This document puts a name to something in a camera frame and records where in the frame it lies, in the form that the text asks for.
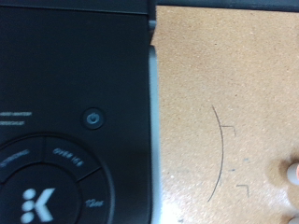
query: brown cardboard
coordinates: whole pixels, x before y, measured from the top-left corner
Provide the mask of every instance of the brown cardboard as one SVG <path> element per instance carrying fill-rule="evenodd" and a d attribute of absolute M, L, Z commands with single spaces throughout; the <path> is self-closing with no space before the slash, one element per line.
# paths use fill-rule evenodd
<path fill-rule="evenodd" d="M 299 14 L 158 7 L 163 224 L 299 216 L 298 36 Z"/>

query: white object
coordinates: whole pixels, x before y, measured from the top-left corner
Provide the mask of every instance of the white object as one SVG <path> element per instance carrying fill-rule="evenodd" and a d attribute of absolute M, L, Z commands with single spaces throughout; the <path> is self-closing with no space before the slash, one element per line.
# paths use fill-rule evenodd
<path fill-rule="evenodd" d="M 289 224 L 299 224 L 299 217 L 293 218 Z"/>
<path fill-rule="evenodd" d="M 292 184 L 299 185 L 299 163 L 295 163 L 289 167 L 288 179 Z"/>

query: curved line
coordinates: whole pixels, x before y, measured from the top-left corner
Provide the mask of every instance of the curved line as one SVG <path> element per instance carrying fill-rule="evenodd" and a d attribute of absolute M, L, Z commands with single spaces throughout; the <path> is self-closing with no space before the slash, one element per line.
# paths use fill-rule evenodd
<path fill-rule="evenodd" d="M 224 143 L 223 143 L 224 141 L 223 141 L 223 132 L 222 132 L 222 127 L 221 127 L 221 121 L 220 121 L 220 119 L 219 119 L 219 116 L 218 116 L 218 114 L 217 114 L 217 111 L 216 111 L 214 105 L 212 106 L 212 108 L 213 108 L 213 110 L 214 110 L 214 113 L 215 113 L 215 116 L 216 116 L 216 119 L 217 119 L 217 122 L 218 122 L 218 125 L 219 125 L 219 129 L 221 130 L 221 144 L 222 144 L 222 146 L 221 146 L 221 150 L 222 150 L 222 156 L 221 156 L 221 169 L 220 169 L 220 171 L 219 171 L 219 176 L 218 176 L 218 179 L 217 179 L 215 188 L 214 188 L 214 190 L 213 190 L 211 196 L 210 196 L 209 199 L 207 200 L 207 202 L 209 202 L 209 201 L 212 199 L 212 197 L 213 197 L 214 194 L 215 194 L 216 188 L 217 188 L 217 186 L 219 185 L 219 181 L 221 180 L 221 174 L 222 174 L 222 168 L 223 168 L 223 160 L 224 160 Z"/>

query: black plastic surface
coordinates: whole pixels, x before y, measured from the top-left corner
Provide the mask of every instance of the black plastic surface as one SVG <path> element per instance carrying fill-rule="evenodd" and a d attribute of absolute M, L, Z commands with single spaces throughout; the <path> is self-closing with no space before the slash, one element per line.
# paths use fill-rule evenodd
<path fill-rule="evenodd" d="M 32 112 L 0 117 L 24 121 L 0 125 L 0 144 L 31 133 L 78 142 L 108 170 L 108 223 L 148 224 L 148 16 L 16 7 L 0 15 L 0 111 Z M 94 106 L 107 120 L 91 131 L 80 117 Z"/>
<path fill-rule="evenodd" d="M 109 202 L 103 171 L 89 175 L 79 182 L 79 186 L 82 190 L 83 205 L 78 224 L 104 224 Z"/>
<path fill-rule="evenodd" d="M 148 0 L 0 0 L 0 6 L 149 14 Z"/>
<path fill-rule="evenodd" d="M 104 122 L 104 115 L 102 111 L 97 108 L 89 108 L 83 113 L 82 125 L 87 129 L 98 129 L 104 124 Z"/>
<path fill-rule="evenodd" d="M 0 150 L 0 183 L 23 166 L 42 160 L 43 138 L 28 138 Z"/>
<path fill-rule="evenodd" d="M 75 181 L 49 165 L 20 170 L 0 192 L 0 219 L 5 224 L 75 224 L 80 206 Z"/>
<path fill-rule="evenodd" d="M 100 168 L 92 155 L 70 141 L 46 138 L 44 162 L 52 163 L 69 171 L 77 180 Z"/>
<path fill-rule="evenodd" d="M 299 12 L 298 0 L 158 0 L 158 5 Z"/>

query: logo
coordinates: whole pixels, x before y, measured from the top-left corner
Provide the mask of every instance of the logo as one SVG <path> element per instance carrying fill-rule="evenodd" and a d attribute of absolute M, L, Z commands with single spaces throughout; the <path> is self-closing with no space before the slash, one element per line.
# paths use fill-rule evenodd
<path fill-rule="evenodd" d="M 50 196 L 55 191 L 55 189 L 44 189 L 43 192 L 40 194 L 39 198 L 36 202 L 33 201 L 34 197 L 36 196 L 35 189 L 27 189 L 22 197 L 26 201 L 21 206 L 21 210 L 25 212 L 21 216 L 21 223 L 30 223 L 34 220 L 35 214 L 33 210 L 36 210 L 36 214 L 38 215 L 41 222 L 51 222 L 53 221 L 53 217 L 46 206 Z"/>

